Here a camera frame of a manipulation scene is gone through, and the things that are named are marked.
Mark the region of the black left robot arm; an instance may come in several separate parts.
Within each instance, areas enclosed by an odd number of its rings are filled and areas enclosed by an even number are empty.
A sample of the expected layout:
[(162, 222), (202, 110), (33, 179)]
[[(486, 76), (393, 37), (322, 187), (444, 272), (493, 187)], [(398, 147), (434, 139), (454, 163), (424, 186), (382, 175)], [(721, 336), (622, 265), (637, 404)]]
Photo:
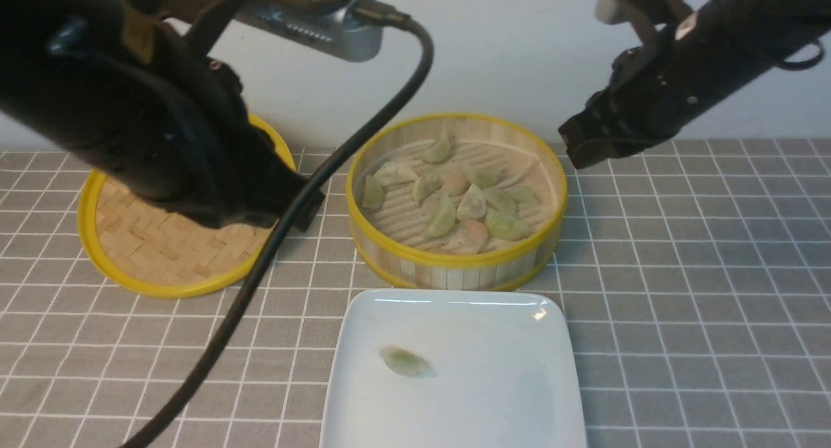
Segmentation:
[(2, 111), (148, 205), (270, 229), (308, 179), (208, 55), (246, 0), (199, 5), (184, 36), (161, 1), (2, 0)]

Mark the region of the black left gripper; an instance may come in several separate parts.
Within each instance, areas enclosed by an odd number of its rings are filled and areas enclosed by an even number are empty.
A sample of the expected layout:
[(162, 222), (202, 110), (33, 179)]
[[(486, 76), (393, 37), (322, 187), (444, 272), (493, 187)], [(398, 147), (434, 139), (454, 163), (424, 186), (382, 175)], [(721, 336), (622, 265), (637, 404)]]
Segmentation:
[(288, 169), (247, 117), (243, 86), (210, 51), (227, 19), (179, 33), (162, 19), (123, 19), (110, 46), (121, 111), (110, 132), (110, 172), (140, 199), (202, 226), (270, 228), (299, 205), (305, 230), (323, 202)]

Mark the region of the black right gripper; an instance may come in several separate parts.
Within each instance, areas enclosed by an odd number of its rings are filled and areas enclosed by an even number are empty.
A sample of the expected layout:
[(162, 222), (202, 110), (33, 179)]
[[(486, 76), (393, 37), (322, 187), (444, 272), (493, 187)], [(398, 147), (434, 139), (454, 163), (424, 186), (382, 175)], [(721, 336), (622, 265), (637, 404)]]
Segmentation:
[(630, 49), (605, 90), (558, 128), (574, 169), (626, 158), (674, 137), (715, 104), (710, 42)]

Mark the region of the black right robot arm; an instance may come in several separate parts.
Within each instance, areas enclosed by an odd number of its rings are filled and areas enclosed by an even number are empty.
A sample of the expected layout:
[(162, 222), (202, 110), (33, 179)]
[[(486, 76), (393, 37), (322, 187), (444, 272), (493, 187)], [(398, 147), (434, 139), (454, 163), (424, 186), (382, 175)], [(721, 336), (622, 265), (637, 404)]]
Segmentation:
[(771, 69), (813, 68), (829, 32), (829, 0), (599, 0), (595, 15), (631, 25), (641, 43), (559, 127), (577, 170), (667, 142)]

